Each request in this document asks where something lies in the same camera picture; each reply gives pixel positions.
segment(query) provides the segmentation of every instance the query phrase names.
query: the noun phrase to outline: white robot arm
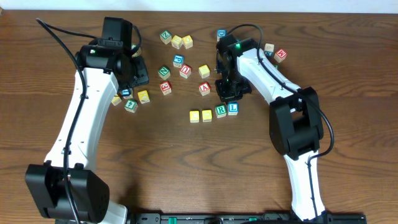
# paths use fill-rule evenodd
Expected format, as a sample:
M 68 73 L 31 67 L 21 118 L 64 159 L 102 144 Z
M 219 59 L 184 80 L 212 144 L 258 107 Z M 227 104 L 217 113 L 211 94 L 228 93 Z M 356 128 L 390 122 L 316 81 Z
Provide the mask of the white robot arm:
M 118 91 L 149 82 L 142 57 L 131 57 L 138 50 L 131 47 L 133 28 L 139 36 L 137 46 L 141 45 L 138 28 L 124 19 L 105 17 L 102 38 L 97 38 L 37 21 L 64 47 L 77 71 L 72 100 L 53 148 L 43 165 L 31 164 L 26 171 L 29 191 L 44 218 L 125 224 L 127 208 L 109 201 L 109 187 L 95 170 L 98 141 L 111 100 Z M 49 28 L 95 39 L 73 57 Z M 86 85 L 84 100 L 82 83 Z
M 291 91 L 286 90 L 283 88 L 280 84 L 278 84 L 274 78 L 272 78 L 269 75 L 269 72 L 272 72 L 272 74 L 277 77 L 280 81 L 286 84 L 287 87 L 289 87 L 292 90 L 298 91 L 300 90 L 300 87 L 291 81 L 289 81 L 287 78 L 285 78 L 276 68 L 273 66 L 273 64 L 268 61 L 266 56 L 264 55 L 263 51 L 260 51 L 260 58 L 267 68 L 268 71 L 266 71 L 262 65 L 259 63 L 259 59 L 257 57 L 257 48 L 253 47 L 257 45 L 253 44 L 251 40 L 244 40 L 242 42 L 235 42 L 233 40 L 233 36 L 229 35 L 229 37 L 223 37 L 221 38 L 219 44 L 217 45 L 218 50 L 221 52 L 226 52 L 223 55 L 223 65 L 219 64 L 224 69 L 223 72 L 229 72 L 228 74 L 223 74 L 223 78 L 227 77 L 228 82 L 223 82 L 222 80 L 218 80 L 216 82 L 216 87 L 218 90 L 218 94 L 220 95 L 221 100 L 225 100 L 228 102 L 228 100 L 234 101 L 238 100 L 241 98 L 239 95 L 240 92 L 239 90 L 242 90 L 244 93 L 244 90 L 249 89 L 250 87 L 246 85 L 246 87 L 239 86 L 239 83 L 243 83 L 241 85 L 245 85 L 245 79 L 249 80 L 255 87 L 256 89 L 260 92 L 260 94 L 264 97 L 264 99 L 267 101 L 267 103 L 272 107 L 273 104 L 272 102 L 275 102 L 276 100 L 279 99 L 289 99 L 293 98 L 293 93 Z M 235 84 L 227 84 L 227 83 L 234 83 L 234 79 L 238 80 Z M 301 104 L 302 100 L 301 99 L 295 99 L 294 102 L 296 105 Z M 293 113 L 296 111 L 298 107 L 294 106 L 288 106 L 288 112 Z M 293 120 L 291 115 L 287 116 L 291 120 L 291 123 L 283 123 L 286 122 L 286 119 L 283 119 L 283 121 L 279 122 L 278 125 L 280 126 L 292 126 L 293 127 Z M 274 134 L 273 129 L 270 127 L 270 135 L 272 139 L 272 135 Z M 289 131 L 283 133 L 281 131 L 281 136 L 286 138 L 288 135 L 293 136 L 295 133 Z M 272 139 L 272 142 L 274 143 L 275 148 L 284 155 L 284 158 L 287 163 L 287 167 L 289 170 L 289 176 L 290 176 L 290 183 L 292 186 L 292 194 L 293 194 L 293 200 L 292 200 L 292 210 L 295 212 L 296 216 L 299 217 L 301 220 L 312 220 L 314 219 L 315 212 L 314 212 L 314 207 L 313 207 L 313 200 L 312 200 L 312 193 L 311 193 L 311 188 L 310 188 L 310 179 L 308 175 L 308 166 L 307 166 L 307 161 L 308 158 L 311 156 L 314 156 L 318 154 L 318 150 L 307 150 L 305 153 L 299 153 L 295 154 L 292 156 L 289 154 L 289 150 L 287 152 L 281 152 L 280 147 L 278 144 L 275 144 L 275 140 Z M 289 141 L 287 145 L 293 144 L 293 140 Z M 321 215 L 322 212 L 325 210 L 325 206 L 322 204 L 322 200 L 320 197 L 320 191 L 319 191 L 319 184 L 318 184 L 318 175 L 317 175 L 317 159 L 312 160 L 312 166 L 311 166 L 311 172 L 312 172 L 312 182 L 313 182 L 313 193 L 314 193 L 314 198 L 315 198 L 315 205 L 317 207 L 317 216 Z
M 288 87 L 293 90 L 299 90 L 300 87 L 287 78 L 285 78 L 266 58 L 263 51 L 260 51 L 260 57 L 269 71 L 282 80 Z M 257 59 L 257 49 L 247 50 L 242 53 L 242 56 L 237 57 L 237 66 L 239 73 L 247 78 L 261 93 L 268 104 L 275 101 L 278 97 L 286 98 L 293 93 L 282 88 L 259 64 Z M 311 220 L 315 218 L 313 210 L 313 202 L 311 196 L 310 180 L 307 170 L 308 158 L 318 154 L 317 152 L 309 151 L 298 157 L 298 160 L 293 160 L 288 155 L 284 155 L 289 170 L 290 183 L 292 185 L 293 201 L 292 209 L 301 220 Z M 319 192 L 318 174 L 317 174 L 317 159 L 312 162 L 312 180 L 315 196 L 315 203 L 317 206 L 317 213 L 325 210 Z

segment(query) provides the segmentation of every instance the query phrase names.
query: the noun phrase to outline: green block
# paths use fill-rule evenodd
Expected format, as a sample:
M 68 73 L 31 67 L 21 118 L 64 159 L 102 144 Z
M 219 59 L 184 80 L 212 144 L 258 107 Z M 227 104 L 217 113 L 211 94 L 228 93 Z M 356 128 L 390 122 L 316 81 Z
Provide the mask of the green block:
M 177 224 L 177 218 L 169 218 L 169 224 Z
M 226 116 L 225 105 L 216 106 L 216 115 L 217 115 L 217 118 L 222 118 L 222 117 Z
M 168 73 L 170 73 L 170 70 L 166 66 L 159 69 L 159 75 L 166 76 Z
M 134 100 L 127 100 L 127 103 L 124 105 L 124 107 L 133 110 L 136 104 L 137 103 Z
M 160 36 L 161 36 L 163 39 L 167 39 L 167 38 L 171 37 L 172 34 L 171 34 L 169 31 L 165 30 L 165 31 L 163 31 L 163 33 L 161 33 Z

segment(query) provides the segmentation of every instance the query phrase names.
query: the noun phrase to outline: yellow block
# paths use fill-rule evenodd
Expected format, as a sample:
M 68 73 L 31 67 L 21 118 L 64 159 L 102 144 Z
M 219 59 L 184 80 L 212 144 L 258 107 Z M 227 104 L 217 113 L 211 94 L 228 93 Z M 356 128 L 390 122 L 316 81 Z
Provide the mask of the yellow block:
M 192 40 L 192 37 L 190 35 L 183 37 L 182 41 L 183 41 L 183 44 L 185 46 L 185 49 L 193 47 L 193 40 Z
M 189 120 L 191 121 L 191 123 L 198 123 L 200 120 L 199 111 L 190 111 Z
M 213 116 L 211 115 L 211 110 L 204 110 L 201 112 L 201 117 L 203 122 L 210 122 Z
M 199 75 L 201 78 L 206 78 L 210 75 L 210 69 L 207 65 L 199 67 Z
M 176 49 L 179 49 L 182 45 L 182 38 L 175 35 L 172 39 L 172 46 L 175 47 Z
M 138 92 L 138 98 L 139 98 L 139 101 L 141 103 L 150 102 L 149 95 L 148 95 L 148 92 L 146 90 Z
M 114 106 L 116 106 L 116 105 L 118 105 L 120 102 L 122 102 L 122 99 L 120 99 L 120 96 L 115 95 L 115 96 L 113 97 L 113 99 L 112 99 L 112 104 L 113 104 Z

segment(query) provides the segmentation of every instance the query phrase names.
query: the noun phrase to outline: wood grain surface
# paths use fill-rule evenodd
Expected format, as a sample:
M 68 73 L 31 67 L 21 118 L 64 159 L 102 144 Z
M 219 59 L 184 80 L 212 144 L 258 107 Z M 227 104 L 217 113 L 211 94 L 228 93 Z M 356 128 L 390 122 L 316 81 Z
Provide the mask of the wood grain surface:
M 98 146 L 98 171 L 111 199 L 164 213 L 262 213 L 288 210 L 286 163 L 269 139 L 269 109 L 257 90 L 239 101 L 237 116 L 189 122 L 192 109 L 220 105 L 214 82 L 216 30 L 259 24 L 266 42 L 288 53 L 280 71 L 312 86 L 336 135 L 319 160 L 321 195 L 332 212 L 364 213 L 368 223 L 398 223 L 398 16 L 371 14 L 4 11 L 0 17 L 0 223 L 52 223 L 38 213 L 24 182 L 58 136 L 75 68 L 35 18 L 66 30 L 101 35 L 105 16 L 133 22 L 142 35 L 150 103 L 135 114 L 111 105 Z M 177 50 L 159 34 L 191 35 Z M 58 33 L 72 52 L 88 39 Z M 258 38 L 252 28 L 240 39 Z M 164 96 L 157 70 L 175 54 L 193 68 L 172 69 Z M 201 96 L 198 67 L 207 64 L 211 93 Z M 321 151 L 329 144 L 321 141 Z

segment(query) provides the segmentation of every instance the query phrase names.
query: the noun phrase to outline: black cable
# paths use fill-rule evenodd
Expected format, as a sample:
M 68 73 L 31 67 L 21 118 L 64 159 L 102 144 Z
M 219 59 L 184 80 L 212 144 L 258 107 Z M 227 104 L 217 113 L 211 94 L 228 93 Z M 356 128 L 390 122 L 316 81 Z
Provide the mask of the black cable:
M 135 25 L 132 25 L 132 28 L 134 28 L 134 30 L 137 32 L 138 44 L 133 49 L 131 49 L 131 55 L 135 54 L 141 47 L 141 34 L 139 33 L 138 27 L 136 27 Z
M 322 153 L 319 153 L 317 155 L 311 156 L 308 158 L 307 161 L 307 167 L 308 167 L 308 174 L 309 174 L 309 179 L 310 179 L 310 188 L 311 188 L 311 196 L 312 196 L 312 203 L 313 203 L 313 208 L 314 208 L 314 212 L 315 212 L 315 217 L 318 217 L 318 212 L 317 212 L 317 206 L 315 205 L 315 197 L 314 197 L 314 193 L 313 193 L 313 184 L 312 184 L 312 174 L 311 174 L 311 160 L 314 158 L 318 158 L 321 156 L 325 156 L 327 155 L 332 149 L 333 149 L 333 145 L 335 144 L 335 134 L 333 133 L 333 128 L 331 127 L 331 124 L 328 120 L 328 118 L 326 117 L 326 115 L 323 113 L 323 111 L 319 108 L 319 106 L 317 106 L 311 99 L 307 98 L 306 96 L 303 96 L 302 94 L 298 93 L 297 91 L 289 88 L 286 86 L 286 83 L 280 81 L 262 62 L 261 58 L 260 58 L 260 49 L 261 49 L 261 41 L 262 41 L 262 29 L 261 27 L 255 25 L 255 24 L 242 24 L 239 26 L 236 26 L 234 28 L 232 28 L 227 34 L 230 34 L 232 31 L 234 31 L 235 29 L 239 28 L 239 27 L 243 27 L 243 26 L 251 26 L 251 27 L 255 27 L 259 30 L 260 32 L 260 41 L 257 45 L 257 58 L 259 60 L 259 63 L 261 64 L 261 66 L 265 69 L 265 71 L 278 83 L 282 86 L 282 88 L 285 88 L 286 90 L 288 90 L 289 92 L 293 93 L 294 95 L 298 96 L 299 98 L 301 98 L 302 100 L 306 101 L 310 106 L 312 106 L 318 113 L 319 115 L 322 117 L 322 119 L 325 121 L 326 126 L 328 127 L 329 133 L 330 133 L 330 145 L 329 148 Z
M 88 45 L 98 45 L 98 39 L 93 39 Z
M 63 33 L 70 34 L 70 35 L 76 35 L 76 36 L 79 36 L 79 37 L 88 37 L 88 38 L 92 38 L 92 39 L 97 39 L 97 37 L 95 37 L 95 36 L 93 36 L 93 35 L 79 34 L 79 33 L 76 33 L 76 32 L 70 32 L 70 31 L 67 31 L 67 30 L 63 30 L 63 29 L 60 29 L 60 28 L 51 26 L 50 24 L 46 24 L 46 23 L 43 22 L 43 21 L 41 21 L 41 22 L 42 22 L 44 25 L 46 25 L 48 28 L 54 29 L 54 30 L 59 31 L 59 32 L 63 32 Z
M 79 64 L 77 63 L 75 57 L 73 56 L 73 54 L 70 52 L 70 50 L 68 49 L 68 47 L 57 37 L 57 35 L 55 35 L 49 27 L 51 27 L 52 29 L 58 30 L 60 31 L 61 29 L 55 28 L 53 26 L 49 26 L 47 24 L 45 24 L 44 22 L 42 22 L 39 18 L 36 18 L 36 21 L 61 45 L 61 47 L 66 51 L 66 53 L 68 54 L 68 56 L 71 58 L 72 62 L 75 64 L 75 67 L 79 73 L 80 79 L 81 79 L 81 85 L 82 85 L 82 93 L 80 96 L 80 102 L 79 105 L 77 107 L 76 110 L 76 114 L 75 117 L 73 118 L 72 124 L 70 126 L 69 129 L 69 133 L 68 133 L 68 137 L 67 137 L 67 141 L 65 144 L 65 148 L 63 149 L 63 179 L 65 181 L 65 190 L 66 190 L 66 194 L 69 200 L 69 204 L 70 207 L 72 209 L 73 215 L 75 216 L 75 221 L 76 223 L 80 223 L 80 219 L 79 219 L 79 214 L 76 208 L 76 204 L 75 201 L 73 200 L 73 195 L 72 195 L 72 191 L 70 190 L 70 181 L 68 178 L 68 156 L 70 152 L 69 149 L 69 145 L 70 145 L 70 141 L 73 135 L 73 131 L 75 130 L 75 126 L 77 123 L 77 120 L 79 118 L 80 115 L 80 111 L 81 108 L 83 107 L 83 102 L 86 99 L 86 91 L 87 91 L 87 86 L 86 86 L 86 81 L 85 78 L 83 76 L 83 72 L 81 71 Z

